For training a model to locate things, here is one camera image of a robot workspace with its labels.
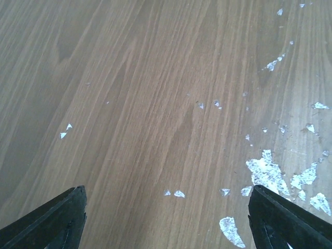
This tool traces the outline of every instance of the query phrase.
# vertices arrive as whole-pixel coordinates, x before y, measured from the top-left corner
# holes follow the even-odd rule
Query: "white debris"
[[[280,9],[280,10],[277,11],[276,14],[277,14],[278,16],[281,16],[281,15],[282,15],[282,12],[283,12],[283,9]]]
[[[311,131],[312,133],[315,133],[315,128],[314,128],[313,124],[308,123],[306,125],[306,128],[308,129],[308,131]]]
[[[250,159],[246,162],[248,169],[252,172],[252,182],[254,185],[263,185],[275,193],[279,191],[289,196],[289,191],[285,180],[282,178],[278,164],[272,162],[270,149],[262,152],[262,158]]]
[[[220,230],[226,238],[239,248],[245,248],[245,244],[241,240],[238,229],[235,225],[234,217],[222,218],[219,222]]]
[[[164,196],[170,196],[171,195],[171,192],[167,189],[164,191]]]
[[[242,188],[241,189],[242,196],[249,196],[250,191],[251,191],[252,188],[253,188],[252,186]]]
[[[281,133],[285,133],[285,131],[286,131],[286,126],[281,126],[281,127],[279,127],[279,130],[281,131]]]
[[[306,201],[306,193],[301,190],[298,194],[298,197],[302,200],[302,201]]]
[[[328,205],[325,195],[318,193],[315,197],[310,198],[310,204],[317,210],[323,210],[327,215],[331,216],[331,209]]]
[[[185,194],[182,193],[180,190],[177,190],[176,192],[174,192],[174,195],[175,195],[176,197],[186,198]]]
[[[323,105],[320,102],[316,102],[316,103],[312,104],[311,107],[313,109],[330,109],[330,107],[328,107],[327,105]]]
[[[294,175],[290,179],[290,184],[298,189],[301,189],[303,184],[312,184],[316,179],[316,168],[318,162],[313,162],[311,167],[302,171],[299,175]]]
[[[222,189],[219,190],[219,192],[222,196],[227,196],[227,195],[229,195],[230,189],[222,188]]]
[[[198,103],[198,107],[201,109],[204,109],[204,104],[203,103]]]
[[[61,132],[60,133],[60,139],[63,139],[67,135],[67,132]]]
[[[68,131],[69,129],[71,129],[73,126],[69,123],[68,125],[67,125],[67,129],[66,129],[66,131]]]
[[[266,68],[267,68],[270,72],[273,71],[273,70],[274,70],[274,67],[275,67],[275,65],[276,65],[277,62],[278,62],[277,60],[270,62],[269,64],[266,65]]]
[[[330,155],[330,152],[328,150],[323,151],[322,155],[324,157],[328,157]]]
[[[219,106],[219,100],[215,100],[213,103],[215,106],[217,106],[217,107]]]

